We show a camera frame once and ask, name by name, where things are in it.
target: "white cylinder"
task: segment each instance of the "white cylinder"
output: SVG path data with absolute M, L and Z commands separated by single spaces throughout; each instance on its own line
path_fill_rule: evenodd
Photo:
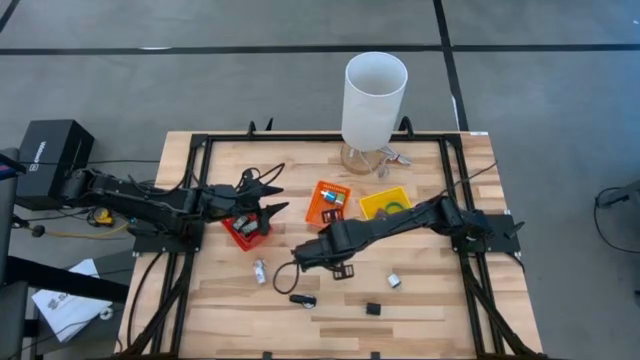
M 363 53 L 349 61 L 342 105 L 342 138 L 349 146 L 373 151 L 389 142 L 407 79 L 402 61 L 387 53 Z

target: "black box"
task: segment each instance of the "black box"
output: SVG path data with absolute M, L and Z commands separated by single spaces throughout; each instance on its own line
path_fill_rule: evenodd
M 31 210 L 60 209 L 65 177 L 87 166 L 93 136 L 75 120 L 34 120 L 20 145 L 27 173 L 18 178 L 16 204 Z

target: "yellow box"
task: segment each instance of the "yellow box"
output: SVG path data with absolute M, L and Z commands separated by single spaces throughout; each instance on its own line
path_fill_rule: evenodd
M 409 209 L 411 207 L 409 197 L 402 186 L 363 197 L 360 199 L 360 208 L 362 208 L 364 217 L 369 220 L 373 219 L 376 216 L 376 212 L 380 209 L 385 210 L 390 214 L 401 211 L 398 206 L 393 206 L 392 203 L 400 204 L 404 209 Z M 389 204 L 392 204 L 392 206 L 387 210 L 386 208 Z

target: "gray floor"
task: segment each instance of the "gray floor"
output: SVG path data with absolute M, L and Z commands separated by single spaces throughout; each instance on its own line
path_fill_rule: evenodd
M 0 10 L 9 3 L 0 0 Z M 640 42 L 632 0 L 447 0 L 454 44 Z M 22 0 L 0 48 L 438 43 L 431 1 Z M 440 53 L 400 53 L 410 74 L 402 114 L 420 130 L 456 129 Z M 0 144 L 33 119 L 74 118 L 94 159 L 153 159 L 169 130 L 339 129 L 352 54 L 0 57 Z M 465 53 L 455 60 L 471 130 L 489 131 L 521 235 L 545 351 L 635 359 L 640 255 L 616 252 L 593 225 L 593 197 L 640 177 L 640 52 Z M 110 165 L 153 178 L 154 165 Z M 600 213 L 613 242 L 640 249 L 638 209 Z M 25 216 L 39 216 L 21 212 Z M 86 230 L 73 219 L 52 229 Z M 131 241 L 33 239 L 11 253 L 55 266 L 127 250 Z M 97 344 L 51 358 L 112 349 Z

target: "orange box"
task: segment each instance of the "orange box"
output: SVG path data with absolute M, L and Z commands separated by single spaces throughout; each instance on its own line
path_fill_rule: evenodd
M 328 201 L 326 201 L 322 197 L 322 194 L 320 192 L 327 190 L 344 194 L 344 205 L 338 207 L 335 204 L 330 204 Z M 342 209 L 342 213 L 346 214 L 350 197 L 351 189 L 322 180 L 318 181 L 318 185 L 316 185 L 316 189 L 313 191 L 313 196 L 311 197 L 311 203 L 309 204 L 309 210 L 307 210 L 307 216 L 304 218 L 305 221 L 311 225 L 319 227 L 327 226 L 328 224 L 325 224 L 322 221 L 322 212 L 330 209 Z

